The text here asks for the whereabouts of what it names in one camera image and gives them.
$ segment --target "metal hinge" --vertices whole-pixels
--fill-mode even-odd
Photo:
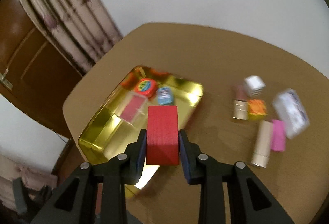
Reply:
[[[8,81],[8,79],[6,79],[6,75],[7,75],[8,71],[9,71],[8,68],[6,68],[6,71],[5,71],[3,74],[0,73],[0,82],[1,82],[6,88],[12,90],[13,85]]]

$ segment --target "pink fabric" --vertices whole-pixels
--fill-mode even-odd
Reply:
[[[276,152],[284,152],[286,150],[286,132],[283,121],[272,119],[273,133],[271,150]]]

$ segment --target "red block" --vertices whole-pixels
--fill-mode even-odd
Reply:
[[[149,106],[146,164],[179,165],[177,106]]]

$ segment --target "beige tube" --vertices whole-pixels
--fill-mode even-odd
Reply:
[[[262,121],[259,125],[258,136],[255,144],[252,161],[256,166],[266,168],[271,151],[271,137],[273,124],[268,121]]]

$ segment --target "white package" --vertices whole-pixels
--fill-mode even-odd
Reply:
[[[265,83],[259,76],[250,76],[244,79],[244,90],[248,96],[256,96],[265,88]]]
[[[294,138],[310,125],[306,111],[293,89],[279,93],[272,104],[279,118],[285,123],[287,138]]]

